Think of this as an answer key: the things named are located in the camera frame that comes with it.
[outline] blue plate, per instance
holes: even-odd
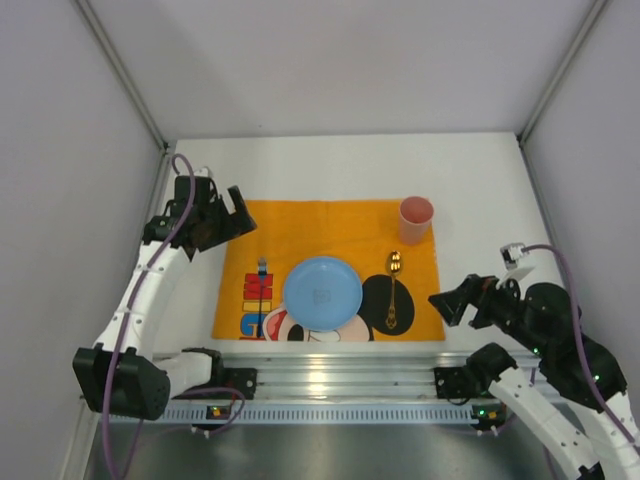
[[[284,283],[284,304],[295,322],[329,332],[351,320],[362,303],[356,271],[333,257],[314,257],[296,265]]]

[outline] white wall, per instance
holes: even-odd
[[[520,130],[587,0],[93,0],[170,139]]]
[[[529,157],[578,277],[587,332],[640,415],[640,2],[616,0],[535,130]]]
[[[0,0],[0,478],[57,478],[158,152],[65,0]]]

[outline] orange placemat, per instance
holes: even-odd
[[[399,201],[247,201],[257,230],[229,242],[212,336],[229,340],[437,341],[444,329],[427,297],[440,291],[435,242],[407,247],[397,239]],[[391,280],[385,272],[392,250],[404,269],[396,287],[398,325],[384,320]],[[350,264],[363,282],[363,305],[334,332],[310,332],[295,324],[282,303],[284,281],[298,263],[328,255]],[[267,275],[258,276],[258,260]]]

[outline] gold spoon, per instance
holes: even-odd
[[[391,304],[387,315],[386,324],[390,330],[398,325],[396,321],[396,277],[402,272],[402,257],[400,252],[394,250],[387,257],[387,273],[391,275]]]

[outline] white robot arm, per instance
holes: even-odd
[[[238,188],[230,188],[229,194],[232,214],[208,169],[199,170],[193,179],[176,177],[174,198],[145,226],[136,268],[118,308],[93,347],[78,349],[74,357],[73,369],[91,410],[103,409],[113,355],[118,358],[109,406],[116,415],[155,420],[169,398],[215,381],[220,374],[215,351],[189,349],[154,364],[153,346],[171,293],[195,252],[256,228]]]
[[[511,260],[532,249],[522,247],[513,244],[502,250],[507,268],[517,268],[517,259]],[[640,478],[640,433],[631,415],[624,375],[604,346],[574,329],[579,309],[563,288],[539,283],[521,295],[514,275],[504,280],[469,275],[455,290],[432,295],[429,301],[449,326],[458,325],[466,307],[473,305],[477,313],[469,322],[471,327],[497,326],[540,358],[541,374],[567,400],[584,435],[529,386],[515,360],[498,344],[472,354],[463,367],[464,378],[477,395],[488,391],[508,405],[568,478]],[[584,372],[587,362],[592,378]]]

